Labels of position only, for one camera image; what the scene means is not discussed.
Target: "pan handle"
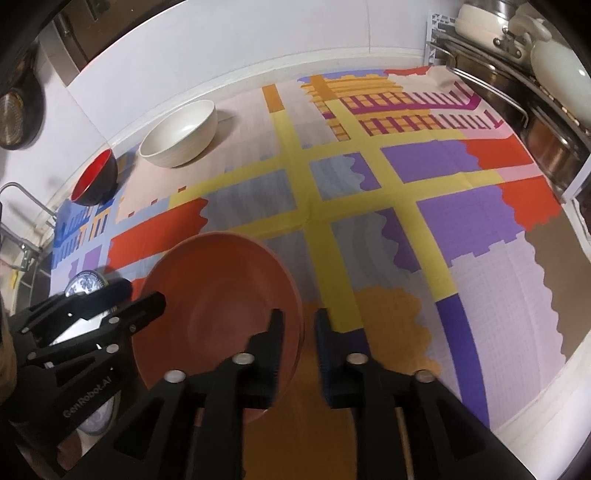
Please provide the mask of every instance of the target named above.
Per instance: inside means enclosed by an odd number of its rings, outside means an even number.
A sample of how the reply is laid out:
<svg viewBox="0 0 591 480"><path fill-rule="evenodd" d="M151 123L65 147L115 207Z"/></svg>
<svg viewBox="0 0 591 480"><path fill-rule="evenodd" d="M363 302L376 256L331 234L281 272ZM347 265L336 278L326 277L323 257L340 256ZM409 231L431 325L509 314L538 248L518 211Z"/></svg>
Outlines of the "pan handle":
<svg viewBox="0 0 591 480"><path fill-rule="evenodd" d="M481 86L482 88L488 90L489 92L493 93L494 95L496 95L498 98L500 98L501 100L504 100L506 103L508 103L509 105L511 105L515 110L517 110L519 113L521 113L521 115L523 115L523 127L526 128L527 125L530 123L530 116L528 115L528 113L525 111L525 109L519 104L517 103L516 100L514 100L513 98L511 98L509 95L507 95L505 92L502 92L501 90L499 90L496 87L493 87L492 85L489 85L488 83L486 83L484 80L480 80L480 78L478 77L474 77L474 75L468 73L468 72L464 72L463 70L460 70L459 68L456 67L456 57L455 55L446 50L443 47L440 47L439 45L437 45L435 42L428 42L428 44L432 47L435 48L435 50L438 50L442 53L444 53L445 55L447 55L449 57L450 64L447 65L447 69L452 72L455 73L456 75L458 75L459 77L462 77L472 83L476 83L478 86Z"/></svg>

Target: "black and red bowl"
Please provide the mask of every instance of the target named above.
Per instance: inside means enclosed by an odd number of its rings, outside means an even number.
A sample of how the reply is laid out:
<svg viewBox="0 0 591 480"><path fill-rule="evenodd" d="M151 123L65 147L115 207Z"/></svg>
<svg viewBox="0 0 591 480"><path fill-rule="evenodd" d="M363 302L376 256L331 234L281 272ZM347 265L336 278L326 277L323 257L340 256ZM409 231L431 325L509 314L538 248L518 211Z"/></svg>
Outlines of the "black and red bowl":
<svg viewBox="0 0 591 480"><path fill-rule="evenodd" d="M117 191L117 160L111 149L96 157L78 179L70 200L92 207L106 203Z"/></svg>

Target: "dish rack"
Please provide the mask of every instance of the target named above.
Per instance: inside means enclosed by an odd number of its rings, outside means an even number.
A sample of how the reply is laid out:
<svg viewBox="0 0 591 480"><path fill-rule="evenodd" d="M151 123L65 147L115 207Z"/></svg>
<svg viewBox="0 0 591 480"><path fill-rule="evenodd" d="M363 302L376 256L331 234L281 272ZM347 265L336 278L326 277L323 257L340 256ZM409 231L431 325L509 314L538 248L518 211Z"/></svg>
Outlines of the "dish rack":
<svg viewBox="0 0 591 480"><path fill-rule="evenodd" d="M481 59L494 69L497 69L498 72L525 86L536 97L536 100L539 100L543 105L550 108L555 116L560 118L562 123L568 127L570 132L572 132L579 143L581 143L586 149L585 155L587 157L586 159L584 159L584 157L581 158L582 166L580 170L569 185L559 194L562 203L575 199L586 186L587 178L591 174L591 155L589 155L589 153L591 153L591 131L584 127L556 98L552 97L531 72L509 64L506 60L475 46L469 40L459 36L454 30L453 21L443 19L443 21L437 23L436 28L430 28L429 30L427 37L427 52L425 55L426 60L429 59L431 61L431 59L434 58L434 51L441 51L447 56L454 56L449 50L465 53L473 59L474 57ZM484 80L455 68L454 65L448 65L448 69L456 75L494 93L506 103L512 105L516 110L522 113L525 120L524 126L527 125L527 122L529 121L528 112L525 111L518 102L513 100L513 98L496 87L489 85Z"/></svg>

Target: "bowl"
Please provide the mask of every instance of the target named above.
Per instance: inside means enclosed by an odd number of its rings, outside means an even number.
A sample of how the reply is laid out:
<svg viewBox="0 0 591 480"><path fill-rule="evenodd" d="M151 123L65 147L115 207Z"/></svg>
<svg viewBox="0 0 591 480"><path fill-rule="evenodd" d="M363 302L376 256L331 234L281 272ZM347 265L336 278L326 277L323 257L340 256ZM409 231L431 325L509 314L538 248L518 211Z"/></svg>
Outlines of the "bowl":
<svg viewBox="0 0 591 480"><path fill-rule="evenodd" d="M156 166L178 167L205 150L216 128L217 111L211 100L188 103L150 131L139 146L139 154Z"/></svg>
<svg viewBox="0 0 591 480"><path fill-rule="evenodd" d="M264 332L271 310L284 312L278 395L296 370L304 321L295 282L265 245L230 232L208 232L178 244L154 266L142 295L166 297L164 314L132 337L139 374L148 388L168 370L214 370ZM246 422L264 412L248 410Z"/></svg>
<svg viewBox="0 0 591 480"><path fill-rule="evenodd" d="M70 200L92 207L106 203L117 191L117 160L111 149L96 157L78 179Z"/></svg>

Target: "screw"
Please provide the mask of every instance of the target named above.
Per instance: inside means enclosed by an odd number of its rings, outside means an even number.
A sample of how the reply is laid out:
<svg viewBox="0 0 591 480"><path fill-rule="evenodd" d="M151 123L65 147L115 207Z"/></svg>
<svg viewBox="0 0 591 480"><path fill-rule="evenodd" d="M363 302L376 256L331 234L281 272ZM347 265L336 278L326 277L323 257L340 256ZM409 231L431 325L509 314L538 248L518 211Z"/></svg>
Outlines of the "screw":
<svg viewBox="0 0 591 480"><path fill-rule="evenodd" d="M185 373L181 372L180 370L168 370L164 374L164 379L168 383L181 383L186 377L187 375L185 375Z"/></svg>
<svg viewBox="0 0 591 480"><path fill-rule="evenodd" d="M368 356L363 353L350 353L347 355L347 363L351 365L363 365L368 362Z"/></svg>
<svg viewBox="0 0 591 480"><path fill-rule="evenodd" d="M251 353L237 353L232 357L232 362L237 365L250 365L255 360L255 356Z"/></svg>
<svg viewBox="0 0 591 480"><path fill-rule="evenodd" d="M435 380L435 375L429 370L418 370L415 372L414 377L421 383L431 383Z"/></svg>

